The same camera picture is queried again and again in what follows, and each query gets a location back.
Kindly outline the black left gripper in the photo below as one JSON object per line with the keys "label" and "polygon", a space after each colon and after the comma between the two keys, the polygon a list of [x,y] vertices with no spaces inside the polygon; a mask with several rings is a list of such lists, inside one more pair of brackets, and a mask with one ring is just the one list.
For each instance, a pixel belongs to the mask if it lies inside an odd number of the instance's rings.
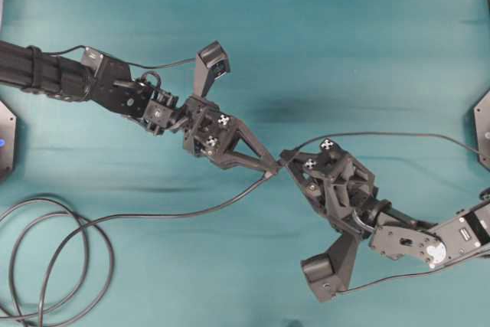
{"label": "black left gripper", "polygon": [[[279,165],[267,148],[247,125],[204,98],[190,96],[183,105],[188,118],[184,131],[183,148],[195,157],[207,157],[226,170],[241,166],[259,172],[276,174]],[[253,152],[245,155],[235,148],[243,141]]]}

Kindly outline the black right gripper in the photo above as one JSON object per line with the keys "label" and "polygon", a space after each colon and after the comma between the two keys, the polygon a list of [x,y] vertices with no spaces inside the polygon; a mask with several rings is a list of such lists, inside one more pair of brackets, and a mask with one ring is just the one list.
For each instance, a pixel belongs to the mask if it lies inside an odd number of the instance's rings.
{"label": "black right gripper", "polygon": [[284,149],[279,164],[287,166],[314,211],[333,227],[354,227],[354,210],[362,211],[377,197],[374,174],[332,140],[315,151]]}

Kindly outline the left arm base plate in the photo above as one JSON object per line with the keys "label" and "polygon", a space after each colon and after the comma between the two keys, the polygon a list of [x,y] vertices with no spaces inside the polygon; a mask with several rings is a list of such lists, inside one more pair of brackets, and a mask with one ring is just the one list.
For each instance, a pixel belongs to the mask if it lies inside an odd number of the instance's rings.
{"label": "left arm base plate", "polygon": [[1,106],[1,181],[4,181],[15,167],[15,139],[17,116],[4,104]]}

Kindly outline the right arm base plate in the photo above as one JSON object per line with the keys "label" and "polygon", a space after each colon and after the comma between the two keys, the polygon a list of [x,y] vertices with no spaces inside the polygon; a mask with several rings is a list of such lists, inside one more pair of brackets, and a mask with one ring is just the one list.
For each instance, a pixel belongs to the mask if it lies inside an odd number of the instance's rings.
{"label": "right arm base plate", "polygon": [[479,163],[489,170],[489,91],[473,108]]}

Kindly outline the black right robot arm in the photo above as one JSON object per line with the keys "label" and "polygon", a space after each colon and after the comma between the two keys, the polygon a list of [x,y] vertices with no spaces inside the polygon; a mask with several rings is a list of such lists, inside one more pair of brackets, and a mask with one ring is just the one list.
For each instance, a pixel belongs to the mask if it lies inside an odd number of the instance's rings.
{"label": "black right robot arm", "polygon": [[280,161],[313,210],[341,235],[324,253],[303,260],[304,271],[352,266],[365,239],[382,256],[410,255],[432,269],[489,255],[488,199],[441,224],[419,221],[378,199],[373,172],[330,139],[317,153],[285,149]]}

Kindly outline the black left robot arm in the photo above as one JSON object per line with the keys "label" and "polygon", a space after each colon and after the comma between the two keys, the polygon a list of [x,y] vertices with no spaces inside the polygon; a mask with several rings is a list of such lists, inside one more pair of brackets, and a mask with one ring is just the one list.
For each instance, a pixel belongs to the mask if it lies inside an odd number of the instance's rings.
{"label": "black left robot arm", "polygon": [[182,132],[183,147],[222,169],[242,166],[275,175],[279,165],[237,117],[207,100],[212,84],[230,72],[226,51],[214,41],[197,52],[193,93],[182,106],[178,97],[151,84],[153,68],[133,78],[129,63],[87,47],[80,61],[40,48],[1,43],[1,82],[26,93],[67,102],[93,101],[159,136]]}

